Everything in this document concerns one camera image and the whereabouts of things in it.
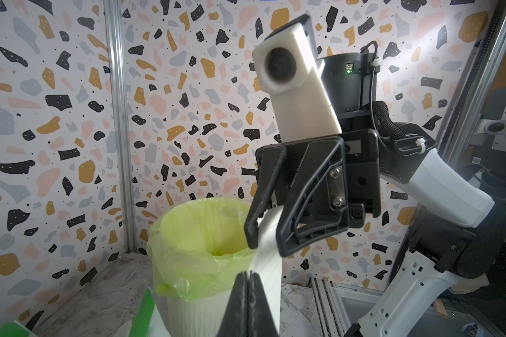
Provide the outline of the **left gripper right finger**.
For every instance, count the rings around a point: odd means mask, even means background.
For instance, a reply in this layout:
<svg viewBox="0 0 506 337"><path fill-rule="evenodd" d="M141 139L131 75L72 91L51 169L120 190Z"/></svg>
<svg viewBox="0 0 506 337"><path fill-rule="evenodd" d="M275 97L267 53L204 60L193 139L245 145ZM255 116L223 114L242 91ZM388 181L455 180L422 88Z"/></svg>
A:
<svg viewBox="0 0 506 337"><path fill-rule="evenodd" d="M247 335L276 337L278 332L260 276L250 272L247 295Z"/></svg>

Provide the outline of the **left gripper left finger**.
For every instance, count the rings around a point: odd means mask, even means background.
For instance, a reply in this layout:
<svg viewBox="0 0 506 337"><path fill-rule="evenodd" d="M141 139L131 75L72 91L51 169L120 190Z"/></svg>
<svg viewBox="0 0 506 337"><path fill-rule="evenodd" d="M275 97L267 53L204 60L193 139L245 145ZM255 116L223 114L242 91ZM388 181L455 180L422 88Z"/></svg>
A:
<svg viewBox="0 0 506 337"><path fill-rule="evenodd" d="M217 337L247 336L249 280L246 272L236 276Z"/></svg>

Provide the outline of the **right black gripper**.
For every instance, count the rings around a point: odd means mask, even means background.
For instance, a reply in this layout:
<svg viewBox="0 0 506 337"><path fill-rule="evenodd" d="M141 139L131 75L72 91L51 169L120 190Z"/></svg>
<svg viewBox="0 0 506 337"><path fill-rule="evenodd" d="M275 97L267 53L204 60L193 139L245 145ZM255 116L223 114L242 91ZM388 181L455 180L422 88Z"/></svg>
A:
<svg viewBox="0 0 506 337"><path fill-rule="evenodd" d="M250 249L273 203L283 206L275 240L288 257L380 214L378 135L372 129L267 145L258 150L257 192L244 224Z"/></svg>

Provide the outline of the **receipt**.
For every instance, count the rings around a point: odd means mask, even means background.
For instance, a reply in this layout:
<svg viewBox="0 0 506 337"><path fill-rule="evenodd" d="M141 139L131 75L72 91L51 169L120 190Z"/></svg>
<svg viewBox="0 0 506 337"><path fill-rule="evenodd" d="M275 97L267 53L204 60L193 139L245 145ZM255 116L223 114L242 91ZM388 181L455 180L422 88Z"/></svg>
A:
<svg viewBox="0 0 506 337"><path fill-rule="evenodd" d="M259 246L250 265L250 270L260 276L277 336L280 329L283 258L279 254L275 234L282 212L283 206L278 206L267 210L258 218Z"/></svg>

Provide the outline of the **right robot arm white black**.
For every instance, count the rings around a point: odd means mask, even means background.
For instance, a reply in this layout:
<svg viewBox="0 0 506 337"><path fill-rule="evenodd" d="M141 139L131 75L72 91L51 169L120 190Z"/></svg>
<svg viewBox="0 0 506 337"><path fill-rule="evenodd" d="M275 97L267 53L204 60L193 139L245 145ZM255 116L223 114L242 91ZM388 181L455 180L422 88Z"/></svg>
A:
<svg viewBox="0 0 506 337"><path fill-rule="evenodd" d="M395 278L348 336L407 336L434 300L493 265L506 237L506 199L475 188L439 156L418 125L395 123L375 98L378 44L318 58L295 30L254 49L260 87L270 96L282 141L257 150L258 190L245 221L251 249L261 244L269 209L277 254L381 214L380 182L420 204Z"/></svg>

